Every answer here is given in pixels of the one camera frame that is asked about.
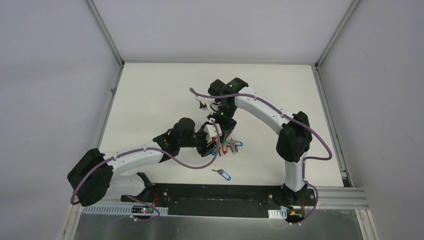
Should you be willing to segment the metal disc keyring holder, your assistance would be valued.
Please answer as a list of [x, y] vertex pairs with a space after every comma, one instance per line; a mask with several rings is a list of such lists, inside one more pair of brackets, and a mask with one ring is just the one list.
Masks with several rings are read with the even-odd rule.
[[236, 140], [236, 139], [231, 138], [231, 137], [228, 138], [227, 140], [225, 140], [224, 143], [222, 143], [220, 145], [220, 147], [219, 147], [218, 155], [219, 156], [223, 155], [222, 146], [224, 144], [228, 145], [228, 152], [227, 153], [233, 153], [233, 154], [238, 153], [239, 152], [239, 149], [244, 146], [244, 143], [242, 142], [243, 143], [243, 146], [237, 147], [237, 146], [235, 146], [236, 141], [239, 141], [239, 140]]

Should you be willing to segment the key with red tag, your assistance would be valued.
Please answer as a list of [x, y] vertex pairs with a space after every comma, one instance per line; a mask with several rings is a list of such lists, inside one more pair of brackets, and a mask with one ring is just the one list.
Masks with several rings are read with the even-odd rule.
[[222, 153], [224, 155], [226, 155], [228, 153], [228, 145], [227, 144], [222, 145]]

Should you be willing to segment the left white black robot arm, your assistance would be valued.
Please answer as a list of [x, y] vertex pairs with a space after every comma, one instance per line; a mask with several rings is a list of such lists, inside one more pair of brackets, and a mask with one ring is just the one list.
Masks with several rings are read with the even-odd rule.
[[206, 121], [198, 131], [190, 118], [181, 118], [165, 133], [127, 150], [102, 153], [98, 148], [88, 150], [70, 170], [67, 180], [73, 192], [72, 205], [88, 207], [102, 199], [134, 196], [140, 202], [152, 198], [153, 189], [141, 176], [126, 175], [142, 166], [155, 165], [173, 160], [188, 169], [188, 165], [176, 157], [182, 148], [195, 148], [205, 157], [221, 148], [223, 131], [214, 119]]

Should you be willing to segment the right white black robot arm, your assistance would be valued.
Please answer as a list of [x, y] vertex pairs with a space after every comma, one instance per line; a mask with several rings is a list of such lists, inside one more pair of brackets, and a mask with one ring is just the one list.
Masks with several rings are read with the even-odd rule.
[[312, 133], [307, 129], [310, 125], [308, 116], [302, 111], [291, 114], [272, 107], [271, 103], [265, 103], [263, 98], [257, 97], [256, 92], [238, 77], [229, 83], [219, 79], [213, 81], [208, 94], [220, 104], [211, 117], [219, 124], [223, 139], [229, 137], [237, 124], [233, 119], [237, 109], [247, 111], [277, 134], [275, 149], [285, 164], [285, 181], [282, 186], [284, 200], [290, 205], [302, 201], [307, 189], [303, 180], [302, 161], [312, 141]]

